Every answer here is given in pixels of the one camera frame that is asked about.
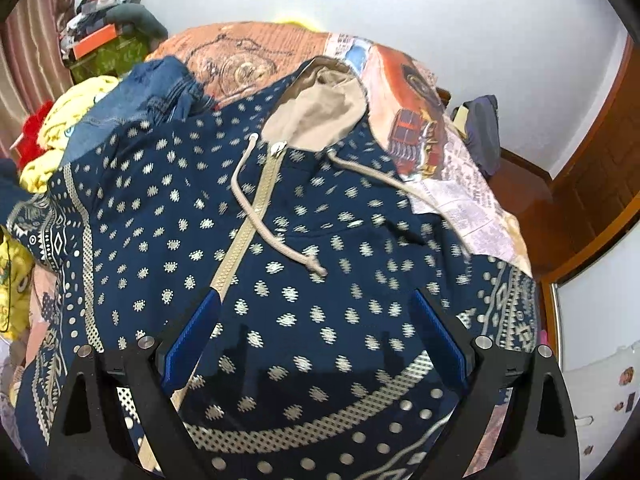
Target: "orange object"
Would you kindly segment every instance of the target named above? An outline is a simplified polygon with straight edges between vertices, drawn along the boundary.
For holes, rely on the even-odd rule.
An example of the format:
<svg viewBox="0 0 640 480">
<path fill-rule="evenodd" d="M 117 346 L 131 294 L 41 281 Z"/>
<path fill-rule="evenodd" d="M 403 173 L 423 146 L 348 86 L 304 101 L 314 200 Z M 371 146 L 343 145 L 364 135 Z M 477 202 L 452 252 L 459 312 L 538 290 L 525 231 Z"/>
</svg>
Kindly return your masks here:
<svg viewBox="0 0 640 480">
<path fill-rule="evenodd" d="M 111 23 L 100 30 L 96 30 L 93 34 L 89 34 L 84 40 L 80 40 L 74 45 L 74 55 L 76 59 L 86 56 L 89 52 L 94 51 L 99 46 L 103 46 L 108 41 L 117 38 L 116 26 Z"/>
</svg>

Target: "beige drawstring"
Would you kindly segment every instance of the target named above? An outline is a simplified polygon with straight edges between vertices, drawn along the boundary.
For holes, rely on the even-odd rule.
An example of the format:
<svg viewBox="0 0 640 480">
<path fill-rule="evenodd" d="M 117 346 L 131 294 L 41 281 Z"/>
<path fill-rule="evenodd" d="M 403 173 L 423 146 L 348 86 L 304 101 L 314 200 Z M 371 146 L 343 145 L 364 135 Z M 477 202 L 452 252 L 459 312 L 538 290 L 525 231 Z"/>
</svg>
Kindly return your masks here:
<svg viewBox="0 0 640 480">
<path fill-rule="evenodd" d="M 236 197 L 236 200 L 238 200 L 238 203 L 242 210 L 246 213 L 247 217 L 254 225 L 255 230 L 258 231 L 258 234 L 260 234 L 265 242 L 267 242 L 272 248 L 274 248 L 283 256 L 286 256 L 287 258 L 290 258 L 291 260 L 298 262 L 299 264 L 303 264 L 309 270 L 309 272 L 315 272 L 319 276 L 326 276 L 326 269 L 320 265 L 320 262 L 318 262 L 318 259 L 315 256 L 305 256 L 304 254 L 293 250 L 291 247 L 288 247 L 281 241 L 279 241 L 271 233 L 271 231 L 269 231 L 267 226 L 262 222 L 260 217 L 254 211 L 254 208 L 251 207 L 251 204 L 249 204 L 249 201 L 244 196 L 242 189 L 240 189 L 240 186 L 238 184 L 238 174 L 249 158 L 249 155 L 251 155 L 251 152 L 254 150 L 257 141 L 258 134 L 251 134 L 249 136 L 249 146 L 245 150 L 244 155 L 240 159 L 240 162 L 238 162 L 234 174 L 231 176 L 231 191 Z"/>
<path fill-rule="evenodd" d="M 370 176 L 371 178 L 375 178 L 375 179 L 379 180 L 380 182 L 384 182 L 385 184 L 389 184 L 390 186 L 395 187 L 396 189 L 399 189 L 401 191 L 404 191 L 405 193 L 412 194 L 416 198 L 418 198 L 420 200 L 423 200 L 424 202 L 429 204 L 431 207 L 433 207 L 438 212 L 438 214 L 440 216 L 442 216 L 449 223 L 451 228 L 458 235 L 458 238 L 460 238 L 460 243 L 465 248 L 466 252 L 468 254 L 471 254 L 471 251 L 469 250 L 469 247 L 465 243 L 464 238 L 462 237 L 460 232 L 456 229 L 456 225 L 447 217 L 447 215 L 445 215 L 440 210 L 440 208 L 437 205 L 435 205 L 427 197 L 426 194 L 407 186 L 407 184 L 405 184 L 404 182 L 401 182 L 399 180 L 391 178 L 387 174 L 382 173 L 382 171 L 372 170 L 371 168 L 368 168 L 367 166 L 363 166 L 362 164 L 358 164 L 357 162 L 349 162 L 348 160 L 343 160 L 338 155 L 336 155 L 335 150 L 333 148 L 328 150 L 326 152 L 326 154 L 334 164 L 337 164 L 338 166 L 341 166 L 342 168 L 347 168 L 348 170 L 354 171 L 355 173 L 359 173 L 359 174 L 363 174 L 363 175 L 366 175 L 366 176 Z"/>
</svg>

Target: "silver bolt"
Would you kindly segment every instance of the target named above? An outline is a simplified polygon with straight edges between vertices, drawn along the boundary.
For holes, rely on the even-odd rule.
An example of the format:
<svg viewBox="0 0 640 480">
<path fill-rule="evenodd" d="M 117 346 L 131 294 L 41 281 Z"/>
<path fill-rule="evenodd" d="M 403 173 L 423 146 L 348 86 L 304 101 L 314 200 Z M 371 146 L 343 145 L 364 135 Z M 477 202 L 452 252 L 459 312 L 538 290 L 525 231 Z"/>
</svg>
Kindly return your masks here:
<svg viewBox="0 0 640 480">
<path fill-rule="evenodd" d="M 156 344 L 156 340 L 149 335 L 145 335 L 144 337 L 141 337 L 140 339 L 138 339 L 138 346 L 143 350 L 146 350 L 147 348 L 151 348 L 155 344 Z"/>
<path fill-rule="evenodd" d="M 491 346 L 493 346 L 494 343 L 487 336 L 479 335 L 478 337 L 476 337 L 476 344 L 482 350 L 488 350 L 489 348 L 491 348 Z"/>
<path fill-rule="evenodd" d="M 87 357 L 93 349 L 94 348 L 91 345 L 82 345 L 76 353 L 78 354 L 78 357 Z"/>
<path fill-rule="evenodd" d="M 547 345 L 540 345 L 538 347 L 538 353 L 542 355 L 542 357 L 551 357 L 554 354 Z"/>
</svg>

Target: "pink curtain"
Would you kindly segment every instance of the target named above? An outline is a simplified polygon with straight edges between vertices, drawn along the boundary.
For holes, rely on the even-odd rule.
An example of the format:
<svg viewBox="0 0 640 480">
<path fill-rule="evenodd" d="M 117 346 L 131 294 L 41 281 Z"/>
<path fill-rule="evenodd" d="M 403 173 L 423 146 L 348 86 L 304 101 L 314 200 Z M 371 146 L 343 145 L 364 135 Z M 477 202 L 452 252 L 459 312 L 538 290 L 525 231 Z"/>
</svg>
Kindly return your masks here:
<svg viewBox="0 0 640 480">
<path fill-rule="evenodd" d="M 40 105 L 71 87 L 58 31 L 73 16 L 73 0 L 20 0 L 0 25 L 0 155 Z"/>
</svg>

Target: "red plush toy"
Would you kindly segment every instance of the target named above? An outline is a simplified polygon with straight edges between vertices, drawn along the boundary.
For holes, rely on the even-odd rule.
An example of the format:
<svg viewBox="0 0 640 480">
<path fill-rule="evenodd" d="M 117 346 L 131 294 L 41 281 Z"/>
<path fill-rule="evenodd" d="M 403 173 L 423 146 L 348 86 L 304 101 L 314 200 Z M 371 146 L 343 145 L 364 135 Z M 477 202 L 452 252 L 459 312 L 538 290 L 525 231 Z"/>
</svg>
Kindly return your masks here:
<svg viewBox="0 0 640 480">
<path fill-rule="evenodd" d="M 20 155 L 20 160 L 18 161 L 18 168 L 20 168 L 20 170 L 23 170 L 27 164 L 45 152 L 45 150 L 38 145 L 38 133 L 52 106 L 53 101 L 46 101 L 36 113 L 24 121 L 22 137 L 15 147 Z"/>
</svg>

